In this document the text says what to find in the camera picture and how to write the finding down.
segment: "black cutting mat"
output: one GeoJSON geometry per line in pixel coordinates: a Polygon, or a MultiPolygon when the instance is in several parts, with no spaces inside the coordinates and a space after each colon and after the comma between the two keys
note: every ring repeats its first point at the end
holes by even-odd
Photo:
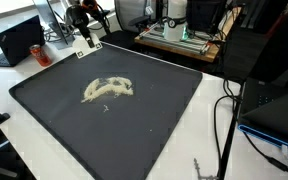
{"type": "Polygon", "coordinates": [[[10,94],[95,179],[137,180],[148,175],[201,80],[200,72],[103,44],[26,79],[10,94]],[[134,95],[81,103],[90,82],[113,76],[130,79],[134,95]]]}

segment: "laptop screen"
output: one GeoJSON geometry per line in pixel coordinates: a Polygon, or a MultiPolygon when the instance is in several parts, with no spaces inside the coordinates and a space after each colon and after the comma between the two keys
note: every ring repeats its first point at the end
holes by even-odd
{"type": "Polygon", "coordinates": [[[0,33],[0,47],[11,65],[30,55],[29,47],[45,42],[38,16],[0,33]]]}

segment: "white table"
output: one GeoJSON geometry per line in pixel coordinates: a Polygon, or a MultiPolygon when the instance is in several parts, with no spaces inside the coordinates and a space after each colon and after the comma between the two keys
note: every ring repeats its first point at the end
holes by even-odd
{"type": "MultiPolygon", "coordinates": [[[[71,48],[58,51],[52,45],[46,45],[44,49],[54,62],[73,53],[71,48]]],[[[31,56],[14,68],[0,68],[0,112],[11,115],[0,128],[37,179],[93,179],[8,93],[12,86],[43,69],[31,56]]],[[[223,80],[207,74],[203,76],[202,82],[147,179],[196,180],[194,158],[200,164],[202,175],[217,174],[213,107],[216,100],[224,95],[223,80]]],[[[240,86],[236,83],[230,85],[237,94],[240,86]]],[[[217,110],[218,135],[222,151],[232,119],[231,106],[232,101],[224,99],[217,110]]]]}
{"type": "MultiPolygon", "coordinates": [[[[264,154],[287,165],[279,148],[249,136],[264,154]]],[[[288,173],[271,165],[247,141],[244,134],[235,129],[225,180],[288,180],[288,173]]]]}

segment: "floor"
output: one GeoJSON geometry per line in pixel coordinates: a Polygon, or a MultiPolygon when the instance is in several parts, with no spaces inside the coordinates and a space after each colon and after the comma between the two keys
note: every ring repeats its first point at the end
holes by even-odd
{"type": "MultiPolygon", "coordinates": [[[[267,39],[262,34],[255,34],[251,30],[242,29],[238,26],[234,28],[230,39],[224,57],[224,73],[226,76],[245,78],[255,64],[267,39]]],[[[169,54],[161,56],[154,52],[149,53],[149,55],[198,70],[208,71],[207,68],[210,66],[207,63],[183,56],[173,56],[169,54]]],[[[0,141],[3,141],[3,139],[4,135],[0,132],[0,141]]],[[[0,167],[19,172],[21,176],[18,179],[35,180],[29,169],[12,147],[9,147],[0,153],[0,167]]],[[[8,179],[10,178],[0,176],[0,180],[8,179]]]]}

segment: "white cable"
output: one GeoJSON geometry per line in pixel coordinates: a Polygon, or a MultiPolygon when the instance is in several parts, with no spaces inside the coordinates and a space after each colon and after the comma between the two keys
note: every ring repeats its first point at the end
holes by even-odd
{"type": "Polygon", "coordinates": [[[283,157],[285,159],[285,161],[288,164],[288,147],[286,145],[282,145],[282,153],[283,153],[283,157]]]}

